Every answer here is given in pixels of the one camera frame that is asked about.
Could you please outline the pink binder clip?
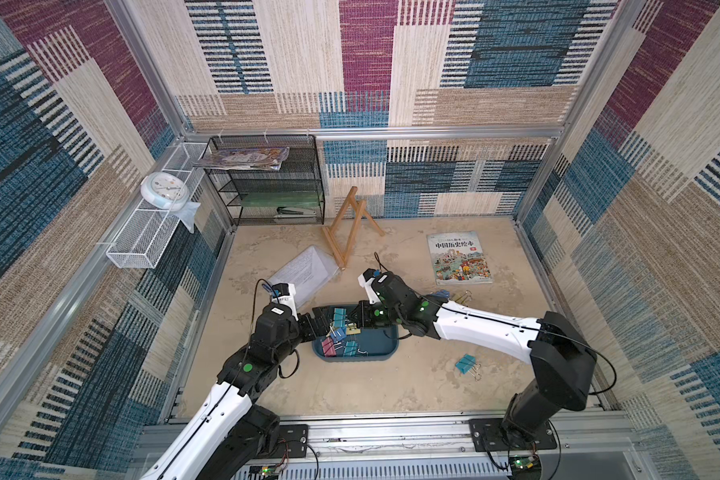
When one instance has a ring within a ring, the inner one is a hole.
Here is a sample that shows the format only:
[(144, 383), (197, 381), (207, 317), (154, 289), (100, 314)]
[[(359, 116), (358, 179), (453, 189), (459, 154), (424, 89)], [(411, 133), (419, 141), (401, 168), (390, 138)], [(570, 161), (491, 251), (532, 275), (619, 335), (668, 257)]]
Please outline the pink binder clip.
[(337, 356), (336, 344), (335, 344), (334, 340), (330, 337), (322, 340), (321, 350), (322, 350), (322, 354), (325, 358), (333, 358), (333, 357)]

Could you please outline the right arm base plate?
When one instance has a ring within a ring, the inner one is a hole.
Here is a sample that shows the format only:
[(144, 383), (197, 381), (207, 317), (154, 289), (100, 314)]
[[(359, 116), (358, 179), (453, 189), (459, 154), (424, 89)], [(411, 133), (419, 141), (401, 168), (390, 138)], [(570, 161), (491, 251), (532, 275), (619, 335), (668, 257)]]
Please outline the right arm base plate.
[(513, 428), (504, 428), (499, 417), (470, 419), (471, 440), (476, 452), (545, 451), (558, 448), (557, 436), (550, 421), (531, 434)]

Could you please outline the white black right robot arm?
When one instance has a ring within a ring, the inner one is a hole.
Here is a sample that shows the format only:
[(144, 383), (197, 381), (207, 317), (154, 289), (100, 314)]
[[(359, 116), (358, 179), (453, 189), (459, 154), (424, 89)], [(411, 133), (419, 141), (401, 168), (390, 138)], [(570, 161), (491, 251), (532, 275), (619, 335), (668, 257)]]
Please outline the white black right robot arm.
[(532, 367), (534, 380), (512, 397), (498, 426), (507, 446), (529, 449), (551, 429), (549, 420), (557, 412), (587, 406), (598, 354), (565, 316), (548, 311), (541, 318), (520, 318), (476, 310), (420, 295), (400, 276), (373, 268), (358, 282), (376, 317), (413, 336), (467, 342)]

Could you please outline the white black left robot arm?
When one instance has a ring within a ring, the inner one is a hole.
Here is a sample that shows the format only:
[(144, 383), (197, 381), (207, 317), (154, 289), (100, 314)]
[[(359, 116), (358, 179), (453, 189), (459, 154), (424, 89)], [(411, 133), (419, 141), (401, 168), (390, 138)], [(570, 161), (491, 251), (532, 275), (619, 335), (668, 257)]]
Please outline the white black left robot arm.
[(231, 479), (243, 465), (277, 448), (280, 417), (258, 406), (283, 379), (281, 364), (297, 347), (325, 336), (331, 322), (279, 300), (266, 305), (246, 345), (230, 356), (200, 409), (144, 479)]

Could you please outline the yellow binder clip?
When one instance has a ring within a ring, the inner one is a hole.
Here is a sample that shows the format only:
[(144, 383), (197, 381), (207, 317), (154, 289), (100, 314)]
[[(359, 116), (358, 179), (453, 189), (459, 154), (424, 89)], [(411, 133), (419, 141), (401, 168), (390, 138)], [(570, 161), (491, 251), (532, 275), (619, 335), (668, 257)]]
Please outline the yellow binder clip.
[(354, 323), (349, 323), (345, 327), (345, 333), (347, 335), (358, 335), (362, 330)]

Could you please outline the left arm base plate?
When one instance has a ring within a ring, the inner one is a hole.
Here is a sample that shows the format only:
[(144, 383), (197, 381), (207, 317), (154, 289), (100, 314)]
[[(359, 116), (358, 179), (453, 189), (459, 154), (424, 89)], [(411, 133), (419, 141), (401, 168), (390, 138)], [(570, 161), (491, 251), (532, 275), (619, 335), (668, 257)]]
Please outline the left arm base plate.
[(308, 455), (309, 426), (307, 424), (281, 425), (275, 446), (266, 454), (269, 459), (302, 459)]

